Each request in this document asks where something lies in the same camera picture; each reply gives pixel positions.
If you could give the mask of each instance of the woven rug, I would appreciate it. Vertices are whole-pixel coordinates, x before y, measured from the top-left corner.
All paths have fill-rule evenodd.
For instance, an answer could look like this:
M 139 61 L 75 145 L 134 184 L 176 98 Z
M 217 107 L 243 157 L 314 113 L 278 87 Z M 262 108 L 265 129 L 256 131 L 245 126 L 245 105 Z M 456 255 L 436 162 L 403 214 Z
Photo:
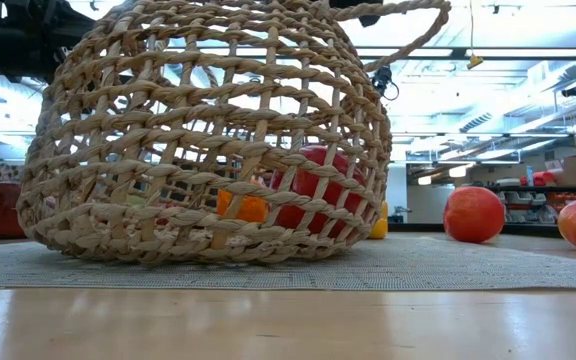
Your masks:
M 319 262 L 275 265 L 89 262 L 36 243 L 0 245 L 0 287 L 165 289 L 576 289 L 576 260 L 390 235 Z

